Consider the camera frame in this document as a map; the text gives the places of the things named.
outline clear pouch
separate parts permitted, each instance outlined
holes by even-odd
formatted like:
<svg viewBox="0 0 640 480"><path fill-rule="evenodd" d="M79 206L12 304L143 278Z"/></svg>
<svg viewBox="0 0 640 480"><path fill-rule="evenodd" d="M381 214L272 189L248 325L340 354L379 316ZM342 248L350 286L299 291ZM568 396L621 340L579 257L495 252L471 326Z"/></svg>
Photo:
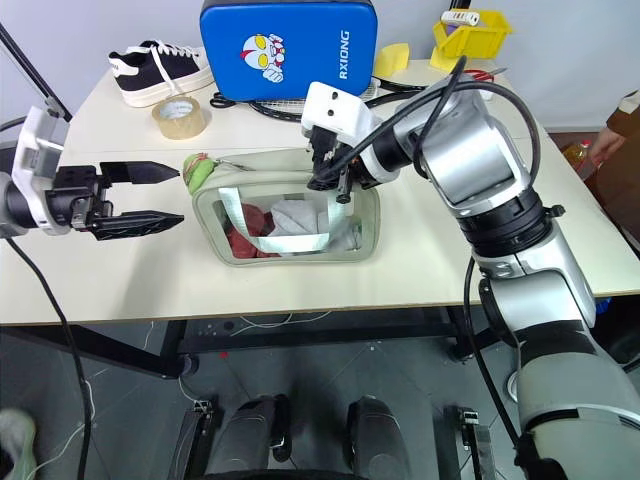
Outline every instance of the clear pouch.
<svg viewBox="0 0 640 480"><path fill-rule="evenodd" d="M347 205L335 191L307 189L305 149L215 159L193 208L220 259L233 266L281 262L357 262L375 250L380 200L354 189Z"/></svg>

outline yellow bin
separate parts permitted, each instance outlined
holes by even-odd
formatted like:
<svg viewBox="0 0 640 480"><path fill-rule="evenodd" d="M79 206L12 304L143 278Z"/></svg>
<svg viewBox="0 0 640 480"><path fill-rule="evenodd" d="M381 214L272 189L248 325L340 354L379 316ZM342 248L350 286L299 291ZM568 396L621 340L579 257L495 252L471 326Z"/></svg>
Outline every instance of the yellow bin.
<svg viewBox="0 0 640 480"><path fill-rule="evenodd" d="M498 11L473 11L480 14L480 22L475 27L461 26L447 36L447 26L443 22L433 26L436 46L431 54L431 65L448 72L462 55L469 58L493 58L498 54L505 37L513 33L511 25Z"/></svg>

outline black sneaker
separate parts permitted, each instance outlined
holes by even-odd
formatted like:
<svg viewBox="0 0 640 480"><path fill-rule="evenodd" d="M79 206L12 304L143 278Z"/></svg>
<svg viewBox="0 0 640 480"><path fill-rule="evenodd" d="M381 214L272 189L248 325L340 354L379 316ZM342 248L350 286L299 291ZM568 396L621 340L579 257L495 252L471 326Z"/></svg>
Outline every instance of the black sneaker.
<svg viewBox="0 0 640 480"><path fill-rule="evenodd" d="M124 101L132 107L148 107L213 82L203 47L147 40L129 47L124 55L111 52L109 63Z"/></svg>

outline bag handle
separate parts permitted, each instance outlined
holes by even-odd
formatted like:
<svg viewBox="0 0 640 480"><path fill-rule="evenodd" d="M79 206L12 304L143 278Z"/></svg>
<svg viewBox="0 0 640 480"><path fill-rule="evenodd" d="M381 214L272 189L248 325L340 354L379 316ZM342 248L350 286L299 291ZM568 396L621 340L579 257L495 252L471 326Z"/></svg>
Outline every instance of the bag handle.
<svg viewBox="0 0 640 480"><path fill-rule="evenodd" d="M238 189L236 187L221 187L218 188L218 195L231 224L251 245L264 253L302 253L324 250L329 246L331 233L346 217L345 206L336 202L336 192L331 191L327 192L328 233L254 237L249 233Z"/></svg>

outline white table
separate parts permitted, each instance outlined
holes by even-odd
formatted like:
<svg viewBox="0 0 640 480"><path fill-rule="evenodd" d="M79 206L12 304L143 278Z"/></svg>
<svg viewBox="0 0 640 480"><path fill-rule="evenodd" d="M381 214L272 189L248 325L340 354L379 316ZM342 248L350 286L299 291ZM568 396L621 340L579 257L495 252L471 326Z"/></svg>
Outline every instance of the white table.
<svg viewBox="0 0 640 480"><path fill-rule="evenodd" d="M392 80L431 84L442 76L425 61L412 61ZM509 86L503 75L498 82ZM247 106L212 110L208 100L214 91L212 85L193 94L209 116L205 131L172 141L153 125L151 108L123 103L106 73L71 122L61 163L153 160L181 169L187 155L200 151L216 157L306 145L297 124L263 117ZM530 158L518 113L501 98L494 97L488 107ZM389 115L394 108L378 111ZM559 222L596 295L640 292L640 262L544 133L536 190L546 205L565 206ZM44 271L69 321L78 323L460 304L470 248L435 190L406 168L378 192L380 241L374 255L358 264L226 266L205 240L177 178L108 191L117 212L183 214L185 221L169 231L106 242L79 232L62 237L30 232L17 242ZM477 298L473 288L472 299ZM4 325L58 321L33 274L5 245L0 304Z"/></svg>

